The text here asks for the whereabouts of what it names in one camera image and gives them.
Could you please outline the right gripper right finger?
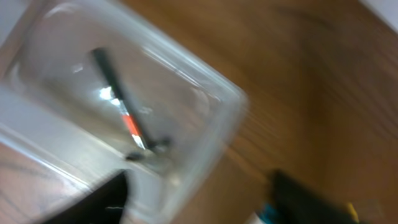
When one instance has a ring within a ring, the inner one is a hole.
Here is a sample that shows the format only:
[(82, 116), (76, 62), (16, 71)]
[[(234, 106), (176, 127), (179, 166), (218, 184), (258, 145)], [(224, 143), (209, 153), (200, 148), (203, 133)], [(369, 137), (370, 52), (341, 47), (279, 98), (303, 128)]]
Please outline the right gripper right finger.
[(285, 172), (271, 174), (269, 221), (276, 224), (366, 224)]

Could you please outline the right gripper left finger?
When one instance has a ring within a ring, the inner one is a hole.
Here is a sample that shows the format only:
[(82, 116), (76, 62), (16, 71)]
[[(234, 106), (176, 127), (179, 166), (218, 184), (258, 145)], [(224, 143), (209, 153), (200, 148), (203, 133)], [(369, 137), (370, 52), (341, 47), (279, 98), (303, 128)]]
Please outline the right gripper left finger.
[(129, 196), (127, 171), (119, 170), (77, 203), (49, 216), (41, 224), (119, 223)]

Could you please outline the blue white screwdriver set box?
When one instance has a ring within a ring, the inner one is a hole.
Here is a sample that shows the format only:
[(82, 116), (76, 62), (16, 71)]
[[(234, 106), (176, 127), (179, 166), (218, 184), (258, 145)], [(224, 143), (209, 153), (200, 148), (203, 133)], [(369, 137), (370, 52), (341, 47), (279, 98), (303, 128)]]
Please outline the blue white screwdriver set box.
[(251, 214), (244, 224), (278, 224), (279, 214), (270, 204), (265, 204), (261, 210)]

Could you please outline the clear plastic container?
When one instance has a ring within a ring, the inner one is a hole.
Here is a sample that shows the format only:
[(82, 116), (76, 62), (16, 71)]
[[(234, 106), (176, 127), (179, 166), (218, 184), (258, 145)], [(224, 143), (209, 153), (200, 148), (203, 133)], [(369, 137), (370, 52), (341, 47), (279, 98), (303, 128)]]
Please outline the clear plastic container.
[[(104, 47), (160, 156), (138, 151), (90, 57)], [(247, 106), (242, 90), (114, 1), (30, 1), (1, 45), (1, 144), (91, 192), (127, 171), (126, 215), (170, 223), (223, 155)]]

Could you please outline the small claw hammer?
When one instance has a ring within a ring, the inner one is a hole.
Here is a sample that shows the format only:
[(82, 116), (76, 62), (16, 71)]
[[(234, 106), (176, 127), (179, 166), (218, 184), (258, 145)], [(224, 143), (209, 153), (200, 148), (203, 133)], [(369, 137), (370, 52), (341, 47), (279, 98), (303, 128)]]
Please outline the small claw hammer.
[(171, 145), (170, 138), (154, 139), (146, 130), (143, 121), (139, 117), (139, 111), (133, 103), (128, 100), (123, 90), (119, 72), (111, 60), (111, 57), (104, 47), (98, 47), (90, 51), (90, 57), (104, 81), (110, 87), (111, 95), (119, 101), (119, 114), (128, 128), (129, 133), (139, 148), (138, 151), (129, 152), (125, 156), (127, 161), (139, 161), (150, 156), (165, 154)]

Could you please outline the black handled screwdriver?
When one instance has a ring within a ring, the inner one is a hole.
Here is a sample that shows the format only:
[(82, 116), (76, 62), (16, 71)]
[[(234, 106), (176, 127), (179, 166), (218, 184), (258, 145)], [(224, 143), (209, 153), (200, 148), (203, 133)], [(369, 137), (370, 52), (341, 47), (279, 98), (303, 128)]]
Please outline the black handled screwdriver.
[(359, 220), (359, 217), (358, 217), (358, 213), (355, 210), (353, 204), (348, 202), (346, 204), (346, 209), (347, 209), (349, 215), (351, 216), (351, 218), (353, 219), (353, 221), (356, 222), (356, 223), (360, 223), (360, 220)]

